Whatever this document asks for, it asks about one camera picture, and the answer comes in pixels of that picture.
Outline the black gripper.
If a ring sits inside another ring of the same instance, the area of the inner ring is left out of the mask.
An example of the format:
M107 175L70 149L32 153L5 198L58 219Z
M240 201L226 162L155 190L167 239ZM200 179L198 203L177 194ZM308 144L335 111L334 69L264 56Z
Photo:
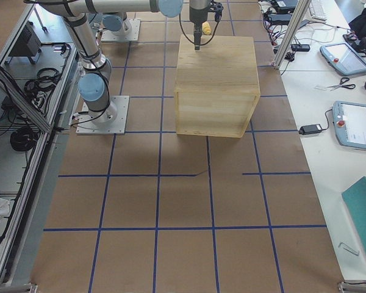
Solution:
M195 25L193 29L195 51L201 46L202 24L207 21L208 0L189 0L189 18Z

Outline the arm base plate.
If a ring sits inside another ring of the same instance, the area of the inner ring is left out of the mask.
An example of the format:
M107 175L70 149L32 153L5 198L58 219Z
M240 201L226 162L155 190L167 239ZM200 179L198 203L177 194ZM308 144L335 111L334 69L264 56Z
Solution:
M129 108L129 96L112 95L110 106L102 113L89 112L85 102L81 115L76 122L76 133L79 135L124 135L126 130L127 112Z
M127 18L122 22L120 30L111 31L104 29L101 36L102 42L136 42L140 31L140 19Z

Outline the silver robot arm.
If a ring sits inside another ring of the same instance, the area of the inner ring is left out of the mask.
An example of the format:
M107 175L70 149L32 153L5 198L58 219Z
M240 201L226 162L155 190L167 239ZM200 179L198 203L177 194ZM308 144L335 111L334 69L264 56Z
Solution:
M181 13L183 2L39 1L38 5L63 19L85 71L79 80L78 90L88 107L88 123L95 125L97 130L102 130L113 126L119 117L126 118L127 113L119 111L116 101L109 93L112 66L97 44L87 15L101 13L107 18L116 17L117 20L105 25L108 30L119 32L124 29L123 18L127 12L161 13L165 17L173 18Z
M102 16L104 28L115 35L126 35L132 30L132 25L126 12L105 13Z

